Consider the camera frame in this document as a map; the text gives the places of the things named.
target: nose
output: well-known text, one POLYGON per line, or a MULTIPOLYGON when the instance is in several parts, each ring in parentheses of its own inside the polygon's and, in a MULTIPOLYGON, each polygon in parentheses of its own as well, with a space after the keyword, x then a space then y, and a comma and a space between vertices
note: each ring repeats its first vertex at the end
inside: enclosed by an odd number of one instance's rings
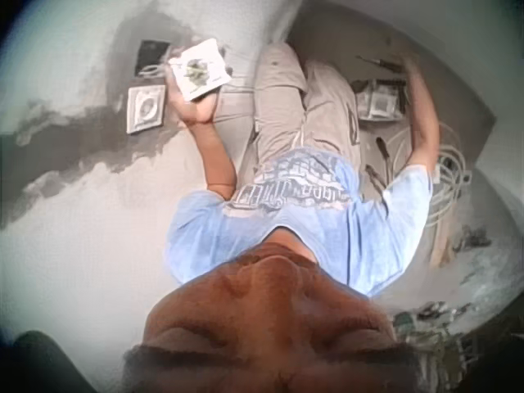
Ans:
POLYGON ((300 352, 304 331, 300 309, 308 271, 283 256, 270 256, 249 267, 242 299, 248 332, 246 348, 258 360, 288 359, 300 352))

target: beige pants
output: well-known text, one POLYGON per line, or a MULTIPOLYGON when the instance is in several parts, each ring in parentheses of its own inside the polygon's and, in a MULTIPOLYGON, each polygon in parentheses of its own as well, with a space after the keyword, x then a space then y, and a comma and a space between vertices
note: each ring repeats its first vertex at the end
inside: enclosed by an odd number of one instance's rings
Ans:
POLYGON ((255 81, 255 141, 263 164, 294 147, 316 147, 345 157, 359 170, 355 94, 332 67, 308 61, 302 71, 285 43, 269 45, 255 81))

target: light blue t-shirt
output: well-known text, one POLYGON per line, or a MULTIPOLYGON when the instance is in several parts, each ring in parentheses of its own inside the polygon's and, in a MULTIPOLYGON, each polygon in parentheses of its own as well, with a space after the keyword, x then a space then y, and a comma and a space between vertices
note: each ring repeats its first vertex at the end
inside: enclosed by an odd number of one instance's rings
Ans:
POLYGON ((293 231, 337 281, 376 295, 408 267, 427 220, 432 186, 422 165, 404 169, 363 202, 359 176, 344 158, 299 148, 260 168, 231 201, 212 191, 184 197, 166 257, 185 283, 261 243, 275 228, 293 231))

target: neck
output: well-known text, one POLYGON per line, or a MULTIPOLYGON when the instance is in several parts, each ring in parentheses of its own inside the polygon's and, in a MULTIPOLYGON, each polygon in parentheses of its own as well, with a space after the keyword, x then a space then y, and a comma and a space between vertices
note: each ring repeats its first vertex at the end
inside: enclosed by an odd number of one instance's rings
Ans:
POLYGON ((267 236, 263 243, 277 243, 289 248, 298 255, 302 255, 308 260, 318 263, 313 252, 305 246, 301 239, 292 231, 286 228, 277 228, 267 236))

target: white cable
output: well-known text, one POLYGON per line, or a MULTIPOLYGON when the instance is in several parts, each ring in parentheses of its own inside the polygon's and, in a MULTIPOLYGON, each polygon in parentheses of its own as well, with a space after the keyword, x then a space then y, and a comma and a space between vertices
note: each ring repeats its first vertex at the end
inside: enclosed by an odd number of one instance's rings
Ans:
MULTIPOLYGON (((460 149, 460 137, 457 133, 449 127, 447 124, 440 122, 440 128, 446 131, 452 138, 453 144, 440 145, 438 164, 440 168, 440 182, 434 185, 433 196, 431 197, 430 210, 427 216, 427 227, 437 225, 449 212, 451 207, 456 203, 460 196, 460 190, 464 183, 464 172, 466 171, 466 160, 460 149), (450 168, 444 165, 444 161, 449 160, 450 168)), ((398 147, 396 148, 395 154, 393 155, 392 169, 393 174, 396 176, 403 168, 404 163, 399 165, 399 159, 401 153, 404 151, 407 155, 409 149, 408 141, 410 136, 410 127, 401 129, 398 133, 393 135, 388 141, 387 145, 389 151, 393 142, 397 139, 402 138, 398 147)))

